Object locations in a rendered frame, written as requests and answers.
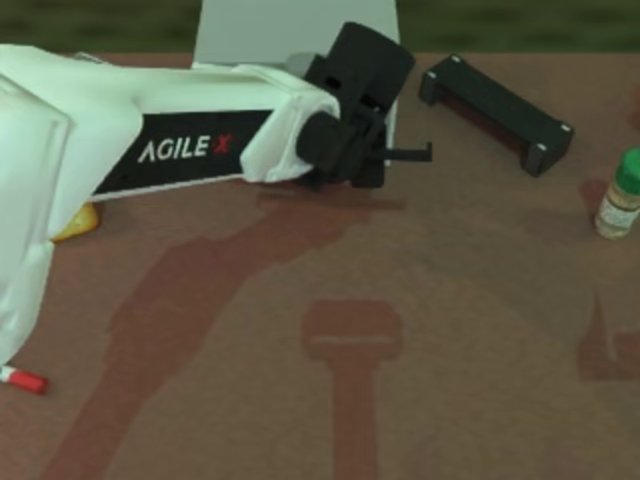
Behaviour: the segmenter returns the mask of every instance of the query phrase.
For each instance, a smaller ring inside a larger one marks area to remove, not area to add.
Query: robotic arm
[[[241,178],[384,184],[413,57],[345,24],[304,79],[258,65],[125,68],[0,46],[0,365],[35,326],[50,240],[88,200]]]

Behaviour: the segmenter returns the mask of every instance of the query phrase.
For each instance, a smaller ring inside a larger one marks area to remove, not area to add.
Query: red marker
[[[42,395],[49,385],[46,378],[4,365],[0,367],[0,382]]]

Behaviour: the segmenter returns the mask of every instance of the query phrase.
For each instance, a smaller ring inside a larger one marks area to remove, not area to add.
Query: brown table
[[[640,228],[607,242],[589,211],[638,143],[640,56],[466,56],[576,128],[537,180],[417,101],[440,58],[420,56],[398,130],[434,163],[383,190],[142,196],[62,244],[16,359],[54,389],[2,390],[2,479],[636,478]]]

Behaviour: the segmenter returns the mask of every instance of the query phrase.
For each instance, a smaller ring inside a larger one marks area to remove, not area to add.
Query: bottle
[[[624,237],[640,215],[640,147],[627,150],[595,218],[596,231],[608,239]]]

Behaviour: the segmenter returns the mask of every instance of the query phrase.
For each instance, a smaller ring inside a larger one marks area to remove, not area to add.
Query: bread
[[[92,203],[85,203],[82,208],[74,215],[65,229],[58,235],[53,237],[53,242],[62,242],[70,238],[84,235],[92,232],[100,224],[98,212]]]

